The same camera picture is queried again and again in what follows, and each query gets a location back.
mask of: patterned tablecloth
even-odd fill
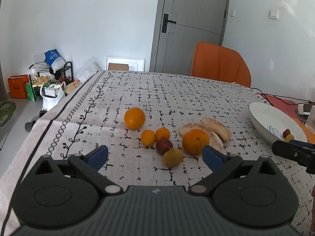
[[[14,187],[42,154],[65,159],[105,144],[109,158],[99,172],[123,188],[128,185],[188,187],[211,173],[200,156],[186,154],[178,167],[167,168],[154,148],[141,145],[141,131],[128,130],[123,124],[123,115],[130,107],[145,112],[146,121],[141,130],[168,128],[174,148],[182,147],[178,134],[181,125],[208,116],[224,123],[233,133],[230,142],[224,144],[224,154],[231,152],[249,160],[262,154],[271,156],[299,196],[300,207],[292,225],[308,235],[312,176],[296,163],[275,157],[271,147],[257,134],[248,110],[251,102],[263,102],[255,92],[238,84],[179,75],[97,73],[36,122],[1,178],[0,221],[8,219],[4,223],[5,235],[19,225],[11,207],[8,209]]]

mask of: cable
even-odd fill
[[[268,93],[264,93],[262,92],[260,89],[258,88],[251,88],[251,89],[255,89],[255,90],[259,90],[261,92],[261,96],[264,97],[268,102],[269,104],[271,104],[271,102],[269,101],[269,99],[267,98],[266,95],[269,95],[269,96],[273,96],[279,100],[281,100],[283,103],[287,104],[287,105],[290,105],[290,106],[294,106],[294,105],[301,105],[301,104],[314,104],[314,102],[311,102],[309,100],[305,100],[305,99],[300,99],[300,98],[292,98],[292,99],[296,99],[296,100],[301,100],[301,101],[306,101],[306,102],[303,102],[303,103],[297,103],[297,104],[289,104],[287,102],[285,102],[284,100],[282,100],[281,98],[279,97],[282,97],[282,98],[291,98],[291,97],[286,97],[286,96],[278,96],[278,95],[272,95],[272,94],[268,94]]]

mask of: shoe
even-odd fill
[[[43,85],[45,85],[47,82],[49,81],[49,77],[48,76],[43,76],[40,80],[40,83],[38,84],[38,87],[41,87]]]
[[[35,122],[36,122],[36,121],[33,120],[33,121],[31,121],[31,122],[25,123],[24,128],[25,128],[26,132],[31,132],[31,130],[32,130],[32,128],[33,128]]]
[[[40,84],[42,78],[43,78],[43,76],[42,76],[42,77],[38,77],[38,78],[35,80],[35,82],[33,83],[33,88],[38,87],[38,84]]]
[[[39,112],[39,117],[41,118],[45,113],[47,113],[47,111],[41,110],[41,111]]]

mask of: red fruit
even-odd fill
[[[291,131],[290,131],[289,129],[286,129],[285,131],[283,131],[282,136],[283,136],[284,138],[286,138],[287,135],[289,135],[289,134],[291,134]]]
[[[172,148],[173,148],[173,144],[168,139],[162,138],[157,142],[157,152],[160,155],[164,155],[167,151],[169,151]]]

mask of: orange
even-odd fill
[[[152,130],[145,130],[141,134],[141,143],[145,146],[152,145],[155,141],[155,134]]]
[[[191,154],[197,155],[202,153],[202,148],[209,144],[209,137],[206,132],[200,129],[188,131],[182,140],[184,150]]]
[[[142,125],[144,124],[145,114],[140,108],[133,107],[128,109],[127,112],[125,112],[123,120],[128,128],[132,130],[137,130],[141,128]]]
[[[169,132],[169,130],[167,128],[159,128],[155,132],[155,138],[156,138],[157,141],[159,141],[161,139],[169,140],[170,137],[171,137],[171,133]]]

